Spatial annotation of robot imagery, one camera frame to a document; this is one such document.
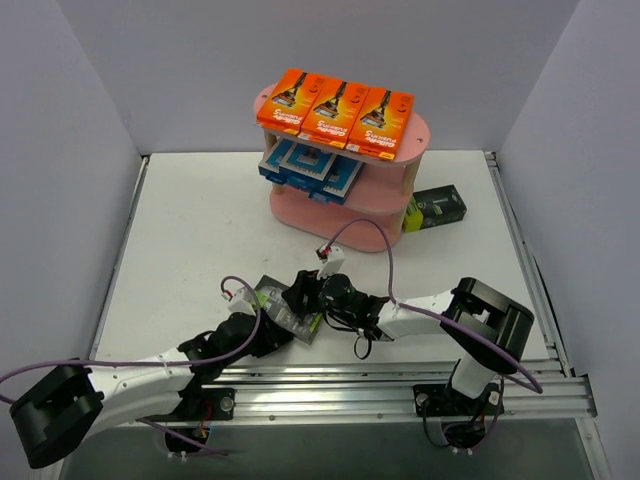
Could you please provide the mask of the black green razor box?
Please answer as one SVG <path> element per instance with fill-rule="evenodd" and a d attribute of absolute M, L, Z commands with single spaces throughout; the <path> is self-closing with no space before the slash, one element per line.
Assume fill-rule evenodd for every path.
<path fill-rule="evenodd" d="M 294 335 L 306 345 L 311 345 L 318 334 L 322 316 L 309 314 L 304 318 L 293 313 L 283 297 L 288 285 L 270 276 L 263 275 L 254 290 L 261 307 L 271 320 Z"/>
<path fill-rule="evenodd" d="M 403 218 L 404 233 L 461 221 L 467 207 L 453 184 L 415 192 Z"/>

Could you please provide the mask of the blue razor box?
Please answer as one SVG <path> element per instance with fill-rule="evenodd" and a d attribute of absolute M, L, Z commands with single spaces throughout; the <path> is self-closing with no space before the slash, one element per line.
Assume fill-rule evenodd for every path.
<path fill-rule="evenodd" d="M 335 153 L 294 143 L 279 164 L 279 174 L 294 188 L 318 192 L 324 187 L 335 159 Z"/>
<path fill-rule="evenodd" d="M 264 153 L 258 165 L 260 175 L 274 184 L 285 185 L 287 183 L 287 175 L 281 170 L 280 166 L 294 145 L 295 143 L 289 139 L 278 139 L 275 144 Z"/>
<path fill-rule="evenodd" d="M 322 204 L 343 205 L 356 183 L 364 164 L 360 161 L 337 156 L 323 186 L 308 197 Z"/>

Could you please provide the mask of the small orange razor box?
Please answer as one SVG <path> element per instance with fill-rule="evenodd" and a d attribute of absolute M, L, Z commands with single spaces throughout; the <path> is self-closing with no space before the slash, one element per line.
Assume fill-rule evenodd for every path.
<path fill-rule="evenodd" d="M 409 93 L 370 87 L 345 149 L 384 161 L 394 160 L 413 104 L 414 96 Z"/>

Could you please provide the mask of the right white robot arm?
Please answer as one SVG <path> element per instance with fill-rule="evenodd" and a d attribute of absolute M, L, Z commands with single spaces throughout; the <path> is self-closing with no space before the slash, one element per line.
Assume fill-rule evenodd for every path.
<path fill-rule="evenodd" d="M 519 371 L 533 313 L 485 283 L 462 278 L 442 293 L 407 300 L 356 290 L 349 277 L 300 271 L 282 298 L 298 316 L 320 314 L 369 343 L 447 334 L 464 355 L 444 388 L 455 412 L 475 406 L 494 377 Z"/>

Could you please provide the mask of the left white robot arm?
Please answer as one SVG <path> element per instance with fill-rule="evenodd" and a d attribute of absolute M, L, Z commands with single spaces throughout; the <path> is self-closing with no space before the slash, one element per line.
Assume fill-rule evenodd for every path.
<path fill-rule="evenodd" d="M 44 468 L 120 424 L 195 417 L 203 383 L 234 362 L 270 355 L 293 338 L 265 312 L 233 313 L 216 329 L 147 359 L 122 366 L 85 366 L 73 359 L 57 366 L 12 403 L 10 416 L 29 466 Z"/>

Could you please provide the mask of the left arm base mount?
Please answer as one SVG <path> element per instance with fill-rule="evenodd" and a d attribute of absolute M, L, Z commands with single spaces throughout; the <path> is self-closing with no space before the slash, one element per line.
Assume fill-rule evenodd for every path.
<path fill-rule="evenodd" d="M 147 420 L 163 426 L 160 446 L 168 454 L 184 459 L 214 455 L 212 447 L 206 447 L 213 423 L 234 418 L 235 400 L 233 388 L 202 388 L 185 397 L 173 412 Z"/>

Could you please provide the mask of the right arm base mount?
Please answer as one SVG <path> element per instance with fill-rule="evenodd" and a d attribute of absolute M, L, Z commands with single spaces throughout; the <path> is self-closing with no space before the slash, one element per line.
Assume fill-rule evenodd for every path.
<path fill-rule="evenodd" d="M 469 399 L 450 384 L 414 385 L 415 414 L 427 441 L 454 454 L 473 455 L 504 413 L 504 390 L 503 381 L 490 383 L 478 398 Z"/>

